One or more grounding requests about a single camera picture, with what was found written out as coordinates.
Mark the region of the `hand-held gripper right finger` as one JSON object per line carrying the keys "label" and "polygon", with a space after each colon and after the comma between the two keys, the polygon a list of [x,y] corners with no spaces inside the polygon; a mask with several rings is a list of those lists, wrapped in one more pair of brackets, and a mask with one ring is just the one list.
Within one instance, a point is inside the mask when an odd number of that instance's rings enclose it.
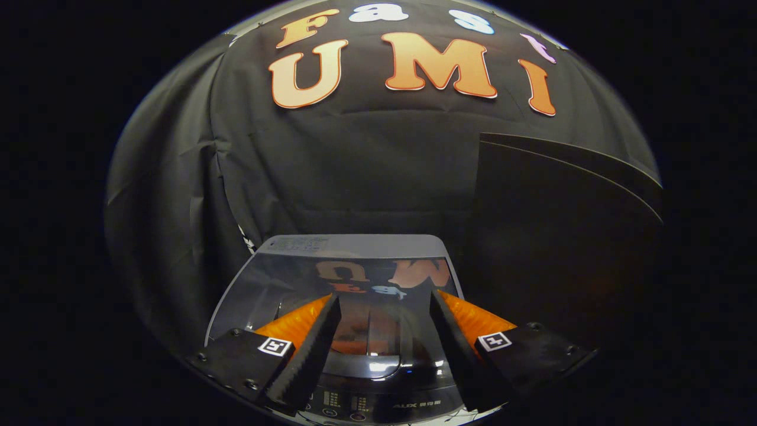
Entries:
{"label": "hand-held gripper right finger", "polygon": [[521,402],[597,354],[539,322],[518,326],[440,289],[430,295],[429,313],[470,411]]}

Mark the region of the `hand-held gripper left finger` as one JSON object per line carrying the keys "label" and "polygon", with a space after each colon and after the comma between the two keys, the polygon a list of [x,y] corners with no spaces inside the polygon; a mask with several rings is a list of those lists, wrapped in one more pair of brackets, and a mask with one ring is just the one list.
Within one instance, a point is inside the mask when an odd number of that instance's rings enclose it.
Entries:
{"label": "hand-held gripper left finger", "polygon": [[232,328],[187,363],[246,404],[294,416],[316,388],[340,320],[340,300],[332,293],[259,331]]}

